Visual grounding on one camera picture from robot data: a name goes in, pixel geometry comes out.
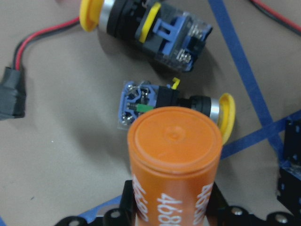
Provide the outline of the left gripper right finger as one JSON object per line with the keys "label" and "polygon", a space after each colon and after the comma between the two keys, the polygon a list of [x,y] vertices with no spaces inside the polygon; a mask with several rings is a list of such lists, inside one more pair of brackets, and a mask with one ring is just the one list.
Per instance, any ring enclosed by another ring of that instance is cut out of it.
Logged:
{"label": "left gripper right finger", "polygon": [[206,211],[218,212],[219,210],[222,210],[224,208],[226,208],[226,200],[222,195],[219,187],[214,182]]}

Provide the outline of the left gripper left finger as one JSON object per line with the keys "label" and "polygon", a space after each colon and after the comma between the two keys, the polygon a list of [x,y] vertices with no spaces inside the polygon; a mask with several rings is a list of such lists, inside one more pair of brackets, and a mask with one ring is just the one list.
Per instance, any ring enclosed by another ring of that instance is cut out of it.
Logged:
{"label": "left gripper left finger", "polygon": [[124,183],[119,210],[121,212],[120,226],[137,226],[137,205],[132,180],[126,180]]}

